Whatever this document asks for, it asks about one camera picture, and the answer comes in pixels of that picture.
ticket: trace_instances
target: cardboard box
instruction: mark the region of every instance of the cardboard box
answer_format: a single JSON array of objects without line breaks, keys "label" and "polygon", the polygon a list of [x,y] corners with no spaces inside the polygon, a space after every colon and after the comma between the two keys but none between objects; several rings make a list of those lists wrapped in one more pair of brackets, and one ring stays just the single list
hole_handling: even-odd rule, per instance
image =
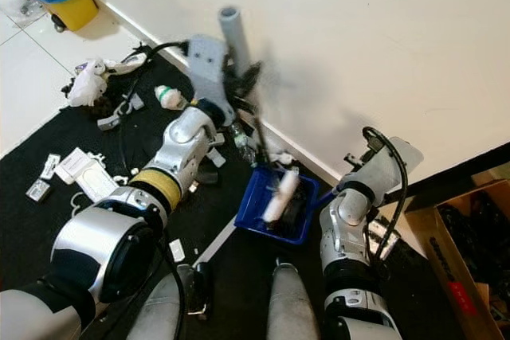
[{"label": "cardboard box", "polygon": [[[470,194],[480,190],[487,192],[497,207],[510,219],[510,182],[506,180],[492,182],[442,203],[448,203],[464,215],[469,215]],[[486,297],[481,296],[441,219],[437,206],[407,213],[406,218],[448,295],[466,338],[503,340],[503,335],[488,310]]]}]

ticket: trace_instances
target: baseboard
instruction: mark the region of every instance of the baseboard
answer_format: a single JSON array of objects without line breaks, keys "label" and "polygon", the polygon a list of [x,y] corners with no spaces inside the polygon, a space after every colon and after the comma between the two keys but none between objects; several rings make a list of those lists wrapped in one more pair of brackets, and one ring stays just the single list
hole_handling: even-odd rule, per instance
[{"label": "baseboard", "polygon": [[[156,46],[162,44],[164,41],[160,41],[157,37],[145,30],[141,25],[137,24],[127,15],[123,14],[114,5],[105,2],[103,0],[96,0],[96,4],[105,13],[112,16],[121,26],[127,29],[130,33],[135,35],[145,44],[149,46]],[[175,65],[181,72],[186,73],[186,60],[172,49],[164,49],[161,51],[161,55],[167,59],[170,63]],[[241,114],[241,117],[247,122],[251,123],[249,115]],[[320,161],[316,156],[309,153],[303,147],[295,143],[287,135],[276,129],[271,123],[262,120],[262,126],[265,131],[267,140],[271,143],[271,146],[278,147],[280,150],[286,150],[294,156],[299,162],[309,168],[318,177],[321,177],[329,185],[336,185],[342,178],[342,175],[331,167]]]}]

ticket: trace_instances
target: white wall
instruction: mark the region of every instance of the white wall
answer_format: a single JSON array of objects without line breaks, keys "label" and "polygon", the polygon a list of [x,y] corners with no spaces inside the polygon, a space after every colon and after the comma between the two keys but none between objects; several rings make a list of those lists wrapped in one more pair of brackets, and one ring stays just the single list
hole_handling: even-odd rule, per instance
[{"label": "white wall", "polygon": [[242,8],[265,118],[340,174],[365,124],[423,151],[411,181],[510,140],[510,0],[105,0],[160,40]]}]

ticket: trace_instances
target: black carpet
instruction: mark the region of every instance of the black carpet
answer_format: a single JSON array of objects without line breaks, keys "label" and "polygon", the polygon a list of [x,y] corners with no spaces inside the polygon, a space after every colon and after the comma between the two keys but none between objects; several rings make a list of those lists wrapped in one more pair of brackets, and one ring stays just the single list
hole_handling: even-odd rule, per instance
[{"label": "black carpet", "polygon": [[[130,76],[114,79],[112,87],[122,89],[130,84],[130,79]],[[161,84],[179,88],[190,97],[187,78],[158,57],[139,85],[146,107],[130,115],[124,123],[124,147],[130,167],[142,167],[150,159],[162,143],[164,128],[179,115],[163,110],[157,103],[153,87]],[[54,176],[49,182],[52,192],[41,204],[30,200],[25,192],[41,173],[49,153],[64,158],[75,147],[104,154],[111,175],[126,175],[119,156],[118,129],[103,133],[86,113],[72,108],[62,110],[0,161],[2,290],[32,283],[49,270],[53,242],[71,217],[69,201],[80,188],[76,184],[68,186]],[[201,253],[235,215],[251,173],[230,139],[219,150],[227,159],[220,169],[219,184],[199,186],[171,215],[167,226],[170,239],[182,241],[188,263],[197,258],[194,249]],[[300,270],[320,321],[324,284],[318,217],[316,213],[308,240],[299,247],[237,229],[211,261],[214,307],[210,320],[199,322],[186,318],[182,338],[264,338],[271,275],[277,256],[293,262]],[[464,338],[426,260],[406,244],[399,244],[390,255],[388,268],[391,278],[382,289],[404,339]],[[163,264],[138,299],[129,307],[126,302],[112,304],[108,319],[94,322],[83,338],[98,339],[105,335],[111,339],[125,338],[145,297],[167,273]]]}]

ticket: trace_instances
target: white tile floor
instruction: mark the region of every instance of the white tile floor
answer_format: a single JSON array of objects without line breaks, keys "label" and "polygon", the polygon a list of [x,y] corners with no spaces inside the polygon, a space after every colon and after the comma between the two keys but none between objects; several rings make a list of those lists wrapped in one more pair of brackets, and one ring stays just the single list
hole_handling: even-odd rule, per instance
[{"label": "white tile floor", "polygon": [[91,57],[120,60],[139,44],[101,12],[77,33],[57,33],[48,14],[16,24],[4,12],[8,1],[0,0],[0,157],[66,105],[61,88],[75,66]]}]

